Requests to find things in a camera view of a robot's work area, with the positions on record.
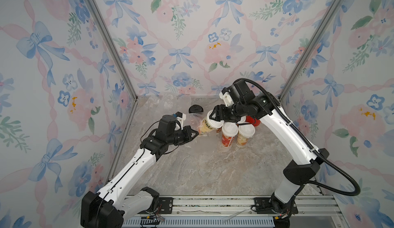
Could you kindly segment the clear plastic carrier bag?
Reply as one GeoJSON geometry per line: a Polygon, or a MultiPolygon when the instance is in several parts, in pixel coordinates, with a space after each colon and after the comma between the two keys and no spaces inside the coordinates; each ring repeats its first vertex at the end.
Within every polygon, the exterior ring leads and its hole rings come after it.
{"type": "Polygon", "coordinates": [[[210,132],[216,132],[224,125],[224,121],[216,121],[215,115],[212,119],[210,115],[213,110],[206,112],[205,114],[192,113],[187,115],[186,124],[190,125],[192,129],[198,131],[199,136],[206,136],[210,132]]]}

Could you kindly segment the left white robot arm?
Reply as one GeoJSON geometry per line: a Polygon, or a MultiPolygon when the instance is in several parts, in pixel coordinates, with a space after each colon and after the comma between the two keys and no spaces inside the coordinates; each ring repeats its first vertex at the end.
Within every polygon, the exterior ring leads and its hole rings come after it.
{"type": "Polygon", "coordinates": [[[186,114],[181,112],[164,115],[128,164],[96,193],[88,192],[83,197],[80,221],[83,228],[120,228],[136,214],[157,212],[160,197],[157,191],[144,187],[133,197],[127,195],[144,173],[167,154],[170,146],[182,146],[198,136],[198,131],[183,125],[185,120],[186,114]]]}

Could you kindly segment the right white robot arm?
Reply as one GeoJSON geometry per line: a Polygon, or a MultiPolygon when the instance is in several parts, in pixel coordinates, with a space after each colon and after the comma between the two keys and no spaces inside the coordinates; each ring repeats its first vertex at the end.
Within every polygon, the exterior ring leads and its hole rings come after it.
{"type": "Polygon", "coordinates": [[[292,161],[284,169],[284,178],[267,204],[255,211],[272,210],[280,216],[290,215],[295,197],[315,177],[324,162],[319,149],[306,139],[285,114],[279,101],[258,83],[240,78],[220,92],[222,105],[214,107],[209,118],[221,122],[239,122],[250,116],[267,126],[284,145],[292,161]]]}

